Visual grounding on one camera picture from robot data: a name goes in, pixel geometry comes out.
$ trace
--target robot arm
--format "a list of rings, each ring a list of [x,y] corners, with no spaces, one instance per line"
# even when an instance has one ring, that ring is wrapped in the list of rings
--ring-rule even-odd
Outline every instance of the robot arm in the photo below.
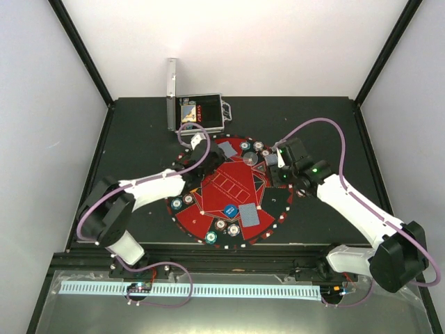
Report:
[[[148,203],[188,193],[199,187],[201,181],[226,160],[224,152],[213,141],[207,158],[197,168],[181,175],[168,175],[184,170],[199,161],[206,150],[206,145],[202,134],[194,135],[191,140],[193,151],[190,159],[153,175],[158,177],[150,181],[141,182],[143,179],[116,181],[112,177],[100,180],[80,206],[76,215],[78,220],[105,195],[120,187],[128,187],[98,206],[85,220],[81,234],[95,240],[97,245],[106,247],[113,254],[119,255],[127,264],[137,263],[145,251],[127,231],[131,213]]]
[[[292,183],[300,192],[333,207],[370,243],[371,248],[333,248],[326,261],[334,271],[372,276],[381,287],[396,292],[428,267],[417,248],[385,224],[390,221],[426,248],[425,232],[418,223],[404,224],[334,174],[326,161],[314,163],[298,138],[279,145],[277,159],[273,182]]]

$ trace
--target purple cable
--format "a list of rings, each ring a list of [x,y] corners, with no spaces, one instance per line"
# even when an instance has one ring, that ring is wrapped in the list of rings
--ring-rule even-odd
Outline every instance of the purple cable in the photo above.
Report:
[[[336,308],[354,308],[355,306],[361,305],[363,304],[365,301],[367,301],[369,299],[369,297],[373,294],[375,288],[375,281],[372,280],[371,281],[371,286],[369,287],[368,293],[366,294],[365,297],[363,297],[362,299],[360,299],[358,302],[356,303],[352,303],[352,304],[348,304],[348,305],[342,305],[342,304],[329,304],[323,297],[321,297],[321,302],[323,304],[325,304],[326,306],[334,306]]]
[[[204,155],[201,157],[200,160],[198,160],[198,161],[196,162],[196,164],[194,164],[194,165],[192,165],[192,166],[190,166],[190,167],[188,167],[188,168],[186,168],[186,169],[184,169],[184,170],[181,170],[181,171],[179,171],[179,172],[169,173],[169,174],[166,175],[166,177],[171,177],[171,176],[175,176],[175,175],[181,175],[181,174],[184,174],[184,173],[189,172],[190,170],[193,170],[194,168],[198,167],[198,166],[199,166],[199,165],[200,165],[200,164],[207,158],[207,155],[208,155],[209,152],[210,152],[210,137],[209,137],[209,134],[207,133],[207,131],[206,131],[201,125],[196,124],[196,123],[184,123],[184,124],[179,128],[179,130],[178,130],[178,139],[179,139],[179,142],[181,143],[181,145],[186,146],[186,147],[190,147],[190,148],[191,148],[191,145],[189,145],[189,144],[185,144],[185,142],[183,142],[183,141],[181,140],[181,131],[184,129],[184,127],[185,127],[187,124],[193,125],[193,126],[197,127],[198,129],[201,129],[201,130],[202,130],[204,136],[206,137],[206,141],[207,141],[206,150],[205,150],[205,152],[204,152]],[[152,181],[152,180],[157,180],[157,179],[160,179],[160,178],[162,178],[162,177],[163,177],[162,175],[151,175],[151,176],[148,176],[148,177],[144,177],[143,179],[138,180],[138,181],[136,182],[135,185],[139,185],[139,184],[141,184],[141,183],[148,182],[148,181]],[[117,188],[117,189],[111,191],[110,193],[107,193],[104,197],[102,197],[102,198],[101,198],[100,200],[98,200],[94,205],[92,205],[91,208],[88,209],[87,212],[85,212],[85,214],[84,214],[84,215],[82,216],[82,218],[80,219],[79,224],[77,225],[77,229],[76,229],[77,237],[78,237],[79,239],[82,239],[82,240],[88,240],[88,241],[90,241],[91,239],[85,238],[85,237],[82,235],[82,233],[81,233],[81,231],[82,231],[82,226],[83,226],[83,224],[85,223],[86,219],[87,219],[87,218],[88,218],[88,217],[89,217],[89,216],[90,216],[90,215],[91,215],[91,214],[98,208],[98,206],[100,206],[103,202],[105,202],[105,201],[108,200],[110,197],[114,196],[115,194],[117,194],[117,193],[119,193],[119,192],[121,192],[121,191],[123,191],[123,190],[125,190],[125,189],[128,189],[128,188],[130,188],[130,187],[132,187],[132,186],[133,186],[133,184],[127,184],[127,185],[125,185],[125,186],[121,186],[121,187],[119,187],[119,188]],[[186,275],[188,276],[188,279],[190,280],[190,292],[188,293],[188,296],[187,296],[187,298],[186,298],[185,301],[183,301],[183,302],[181,302],[181,303],[178,303],[178,304],[174,304],[174,305],[165,305],[165,304],[150,303],[150,302],[139,302],[140,304],[159,306],[160,308],[179,308],[179,307],[183,306],[184,304],[186,304],[186,303],[190,300],[190,298],[191,298],[191,296],[192,296],[192,293],[193,293],[193,280],[192,280],[191,275],[190,275],[190,273],[188,272],[188,270],[187,270],[185,267],[183,267],[182,265],[180,265],[179,263],[175,263],[175,262],[158,262],[158,263],[154,263],[154,264],[151,264],[151,265],[149,265],[149,266],[146,266],[146,267],[144,267],[144,268],[132,269],[132,268],[128,267],[127,264],[124,262],[124,260],[122,260],[120,257],[116,256],[116,259],[119,261],[119,263],[122,265],[122,267],[124,267],[126,270],[128,270],[128,271],[130,271],[130,272],[134,272],[134,273],[137,273],[137,272],[140,272],[140,271],[144,271],[144,270],[148,270],[148,269],[151,269],[151,268],[154,268],[154,267],[157,267],[157,266],[163,266],[163,265],[166,265],[166,264],[167,264],[167,265],[175,266],[175,267],[178,267],[178,268],[182,269],[182,270],[186,273]]]
[[[183,267],[182,265],[180,265],[179,263],[176,263],[176,262],[158,262],[158,263],[154,263],[154,264],[151,264],[151,265],[143,267],[143,268],[133,269],[133,268],[128,267],[127,264],[124,262],[124,260],[122,260],[120,257],[116,256],[116,259],[118,259],[119,263],[126,270],[128,270],[128,271],[130,271],[132,273],[139,273],[141,271],[152,269],[154,267],[167,265],[167,266],[174,266],[174,267],[178,267],[178,268],[182,269],[184,271],[184,273],[186,273],[186,275],[188,276],[188,279],[190,280],[190,291],[188,292],[188,295],[187,295],[187,298],[186,298],[185,301],[182,301],[181,303],[178,303],[178,304],[172,304],[172,305],[151,303],[149,301],[140,301],[139,304],[158,306],[160,308],[180,308],[181,306],[187,304],[188,301],[190,300],[190,298],[192,297],[192,293],[193,293],[193,280],[192,280],[192,277],[191,277],[190,273],[188,272],[188,270],[185,267]],[[131,294],[131,292],[127,293],[127,300],[131,303],[132,300],[130,299],[130,294]]]
[[[210,152],[210,137],[209,137],[209,134],[207,133],[207,131],[201,125],[196,124],[196,123],[184,123],[183,125],[181,125],[181,127],[178,130],[178,139],[179,139],[179,142],[181,143],[181,145],[188,145],[188,144],[185,144],[185,142],[183,142],[181,140],[181,131],[184,129],[184,127],[186,125],[193,125],[193,126],[197,127],[198,129],[202,130],[202,132],[203,132],[203,134],[204,134],[204,136],[206,137],[206,140],[207,140],[206,150],[205,150],[204,155],[202,156],[202,158],[200,160],[198,160],[196,162],[196,164],[194,164],[193,166],[190,166],[190,167],[188,167],[188,168],[186,168],[184,170],[180,170],[179,172],[169,173],[169,174],[166,175],[166,177],[171,177],[171,176],[175,176],[175,175],[181,175],[181,174],[189,172],[190,170],[193,170],[194,168],[198,167],[207,158],[207,155]],[[161,179],[162,177],[163,177],[162,175],[150,175],[150,176],[144,177],[143,179],[138,180],[135,185],[137,186],[137,185],[139,185],[141,183],[144,183],[144,182]],[[117,188],[117,189],[115,189],[113,191],[110,191],[104,197],[102,197],[100,200],[98,200],[95,204],[93,204],[91,206],[91,208],[88,209],[85,212],[85,214],[81,217],[81,219],[79,221],[79,224],[77,224],[77,229],[76,229],[77,237],[79,239],[82,239],[82,240],[95,241],[95,240],[86,238],[86,237],[84,237],[82,235],[82,226],[85,223],[86,219],[98,208],[98,206],[100,206],[103,202],[108,200],[110,197],[113,197],[115,194],[117,194],[117,193],[119,193],[121,191],[124,191],[125,189],[131,188],[133,186],[134,186],[133,184],[126,184],[124,186],[120,186],[119,188]]]
[[[346,154],[346,140],[345,140],[345,136],[343,131],[341,130],[340,126],[333,120],[329,119],[329,118],[313,118],[311,120],[307,120],[306,122],[298,125],[294,130],[292,130],[291,132],[289,132],[289,134],[287,136],[285,136],[281,141],[278,141],[274,144],[274,146],[272,147],[272,149],[276,149],[277,146],[283,142],[285,142],[289,137],[291,137],[294,133],[296,133],[298,130],[302,129],[303,127],[305,127],[306,125],[309,125],[311,123],[314,122],[327,122],[330,123],[331,125],[333,125],[335,127],[335,129],[338,131],[339,135],[340,135],[340,139],[341,139],[341,154],[340,154],[340,164],[339,164],[339,177],[340,177],[340,183],[342,185],[342,187],[345,190],[348,190],[348,186],[346,186],[345,183],[345,179],[343,176],[343,166],[344,166],[344,162],[345,162],[345,154]],[[376,216],[380,221],[384,221],[385,218],[379,214],[378,212],[376,212],[372,207],[370,207],[369,205],[367,205],[365,202],[363,202],[360,198],[358,198],[358,196],[353,193],[352,191],[349,192],[349,194],[351,195],[352,198],[354,198],[358,203],[360,203],[365,209],[367,209],[368,211],[370,211],[370,213],[372,213],[374,216]],[[397,226],[395,226],[393,223],[391,223],[390,221],[385,221],[385,224],[387,224],[389,227],[391,227],[392,229],[394,229],[395,231],[397,231],[397,233],[399,233],[400,235],[402,235],[404,238],[406,238],[409,242],[411,242],[411,244],[413,244],[422,254],[423,256],[425,256],[428,261],[431,263],[431,266],[433,267],[433,269],[436,272],[436,279],[433,280],[432,282],[429,283],[422,283],[422,282],[417,282],[417,281],[412,281],[411,283],[413,285],[417,285],[419,287],[433,287],[435,285],[438,285],[442,275],[440,273],[440,268],[439,265],[437,264],[437,262],[432,258],[432,256],[430,255],[430,253],[416,240],[414,240],[411,236],[409,236],[406,232],[402,231],[400,228],[398,228]]]

